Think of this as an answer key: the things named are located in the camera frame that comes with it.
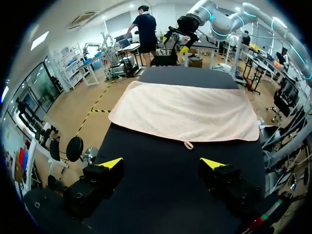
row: black shorts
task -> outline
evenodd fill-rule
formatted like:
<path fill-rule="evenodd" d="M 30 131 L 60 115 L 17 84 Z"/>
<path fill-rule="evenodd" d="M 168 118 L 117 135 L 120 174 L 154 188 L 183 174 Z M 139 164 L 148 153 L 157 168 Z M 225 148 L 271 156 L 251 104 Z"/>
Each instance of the black shorts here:
<path fill-rule="evenodd" d="M 139 52 L 141 54 L 143 53 L 149 53 L 151 51 L 156 51 L 156 43 L 155 42 L 143 42 L 140 43 Z"/>

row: white robotic arm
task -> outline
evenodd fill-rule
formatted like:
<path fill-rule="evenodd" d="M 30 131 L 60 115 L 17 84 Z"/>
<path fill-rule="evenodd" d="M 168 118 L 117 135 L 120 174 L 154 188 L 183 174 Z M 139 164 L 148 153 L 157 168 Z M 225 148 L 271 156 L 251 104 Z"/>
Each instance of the white robotic arm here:
<path fill-rule="evenodd" d="M 192 35 L 199 26 L 203 26 L 207 21 L 211 22 L 212 36 L 219 41 L 226 40 L 230 33 L 243 27 L 247 23 L 255 23 L 261 19 L 265 24 L 271 27 L 272 32 L 278 33 L 285 41 L 290 44 L 288 55 L 294 65 L 301 71 L 306 78 L 307 84 L 312 87 L 312 68 L 311 59 L 303 44 L 287 29 L 271 16 L 268 16 L 258 7 L 243 3 L 243 10 L 226 16 L 218 11 L 218 6 L 211 0 L 200 0 L 196 3 L 185 17 L 178 20 L 179 32 L 184 35 Z M 189 49 L 193 41 L 186 45 Z"/>

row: black and yellow floor tape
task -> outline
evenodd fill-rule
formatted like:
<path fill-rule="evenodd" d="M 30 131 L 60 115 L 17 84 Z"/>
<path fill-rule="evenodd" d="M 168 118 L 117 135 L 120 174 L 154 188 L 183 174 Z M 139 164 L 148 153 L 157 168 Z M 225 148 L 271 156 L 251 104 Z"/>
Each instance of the black and yellow floor tape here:
<path fill-rule="evenodd" d="M 89 115 L 90 115 L 91 113 L 92 113 L 92 111 L 89 111 L 89 113 L 87 114 L 86 118 L 84 119 L 84 121 L 83 121 L 83 122 L 82 122 L 82 124 L 80 125 L 80 127 L 79 127 L 79 129 L 78 129 L 78 132 L 77 132 L 77 134 L 76 134 L 76 136 L 78 136 L 78 134 L 79 134 L 80 130 L 82 129 L 82 127 L 83 127 L 84 123 L 87 121 L 87 119 L 88 119 L 88 117 L 89 117 Z"/>
<path fill-rule="evenodd" d="M 110 113 L 109 110 L 91 110 L 91 112 L 102 112 L 102 113 Z"/>
<path fill-rule="evenodd" d="M 115 81 L 113 80 L 107 87 L 106 89 L 103 91 L 103 93 L 99 96 L 99 98 L 97 99 L 97 101 L 94 103 L 94 105 L 92 106 L 91 110 L 89 111 L 89 113 L 87 114 L 86 118 L 84 119 L 84 121 L 82 122 L 82 124 L 80 125 L 78 131 L 77 131 L 77 134 L 76 136 L 78 136 L 79 132 L 81 131 L 84 123 L 87 121 L 87 118 L 89 117 L 89 115 L 92 113 L 92 112 L 105 112 L 105 113 L 110 113 L 110 111 L 108 110 L 94 110 L 96 104 L 100 101 L 100 99 L 103 97 L 103 95 L 106 93 L 106 91 L 113 85 Z"/>
<path fill-rule="evenodd" d="M 113 80 L 108 86 L 107 88 L 104 90 L 104 92 L 101 94 L 101 96 L 99 96 L 99 98 L 97 99 L 97 101 L 94 103 L 94 105 L 92 106 L 91 110 L 93 110 L 93 108 L 95 108 L 96 104 L 100 101 L 100 99 L 103 97 L 103 95 L 106 93 L 106 91 L 109 89 L 109 87 L 112 86 L 112 84 L 114 83 L 115 81 Z"/>

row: metal rack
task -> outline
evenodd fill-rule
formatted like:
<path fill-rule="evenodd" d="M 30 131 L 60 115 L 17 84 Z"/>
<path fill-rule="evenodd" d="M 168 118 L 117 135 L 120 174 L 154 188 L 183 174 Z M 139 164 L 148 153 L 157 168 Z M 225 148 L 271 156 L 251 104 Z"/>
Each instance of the metal rack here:
<path fill-rule="evenodd" d="M 79 44 L 70 48 L 70 53 L 63 56 L 56 62 L 61 78 L 68 85 L 68 88 L 75 89 L 75 86 L 85 78 L 90 72 L 78 69 L 83 65 L 83 56 L 79 48 Z"/>

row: pink towel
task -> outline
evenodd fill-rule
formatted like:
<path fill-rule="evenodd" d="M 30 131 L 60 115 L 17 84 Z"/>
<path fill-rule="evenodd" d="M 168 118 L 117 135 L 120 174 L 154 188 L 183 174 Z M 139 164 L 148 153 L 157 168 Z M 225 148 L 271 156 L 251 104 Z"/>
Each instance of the pink towel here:
<path fill-rule="evenodd" d="M 190 142 L 259 138 L 257 116 L 239 89 L 209 89 L 133 81 L 109 114 L 114 124 Z"/>

